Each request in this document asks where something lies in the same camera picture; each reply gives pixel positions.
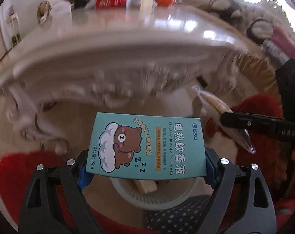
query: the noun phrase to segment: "red cloth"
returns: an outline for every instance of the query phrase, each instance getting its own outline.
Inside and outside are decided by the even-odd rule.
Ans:
[[[43,164],[46,167],[56,167],[63,165],[64,161],[54,152],[49,151],[12,154],[3,157],[0,161],[0,195],[16,224],[19,222],[20,209],[29,180],[39,164]],[[61,186],[57,186],[57,195],[65,223],[69,227],[75,228]],[[119,224],[92,208],[90,210],[106,234],[155,233],[150,230],[141,230]]]
[[[295,211],[295,200],[281,199],[274,204],[274,208],[276,213],[277,229],[280,230]]]

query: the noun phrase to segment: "red fabric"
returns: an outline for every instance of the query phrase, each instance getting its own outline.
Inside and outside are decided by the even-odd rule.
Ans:
[[[0,195],[6,208],[16,222],[19,223],[20,208],[24,199],[29,180],[37,165],[56,167],[64,161],[54,152],[36,151],[30,154],[12,154],[3,157],[0,161]],[[75,228],[72,216],[67,208],[66,200],[61,186],[57,186],[57,195],[65,223]],[[108,217],[90,208],[92,214],[106,234],[153,234],[149,230],[141,230],[114,222]]]
[[[279,200],[274,204],[277,229],[280,230],[295,211],[295,200]]]
[[[238,106],[232,108],[235,112],[261,114],[277,118],[283,117],[283,111],[278,103],[268,94],[258,94],[247,98]],[[277,140],[270,139],[266,135],[249,133],[250,140],[256,148],[255,154],[248,153],[242,147],[238,147],[236,164],[249,166],[252,163],[259,165],[268,187],[272,188],[275,174],[275,163],[278,152]]]
[[[209,137],[213,137],[219,131],[217,124],[210,118],[206,124],[205,132]]]

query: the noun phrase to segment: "brand logo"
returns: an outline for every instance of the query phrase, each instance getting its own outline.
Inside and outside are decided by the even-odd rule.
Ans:
[[[197,141],[197,125],[195,123],[193,123],[192,128],[193,128],[194,140]]]
[[[295,136],[295,130],[290,131],[289,129],[283,129],[282,135]]]
[[[111,6],[111,1],[110,0],[101,0],[99,6],[101,8],[106,8]]]

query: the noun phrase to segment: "plastic wrapped snack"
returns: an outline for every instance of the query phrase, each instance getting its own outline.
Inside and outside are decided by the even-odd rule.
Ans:
[[[220,122],[221,114],[224,112],[231,112],[231,108],[224,103],[221,99],[216,97],[214,94],[211,94],[207,91],[201,90],[198,85],[192,87],[196,91],[200,101],[203,104],[203,107],[206,109],[208,115],[214,119],[216,124],[226,132],[237,144],[242,146],[251,154],[255,154],[256,149],[250,142],[250,137],[245,129],[233,129],[224,127]]]

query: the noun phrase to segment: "mosquito repellent liquid box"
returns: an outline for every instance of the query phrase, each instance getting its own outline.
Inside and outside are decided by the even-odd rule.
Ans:
[[[140,180],[206,176],[200,119],[97,113],[86,171]]]

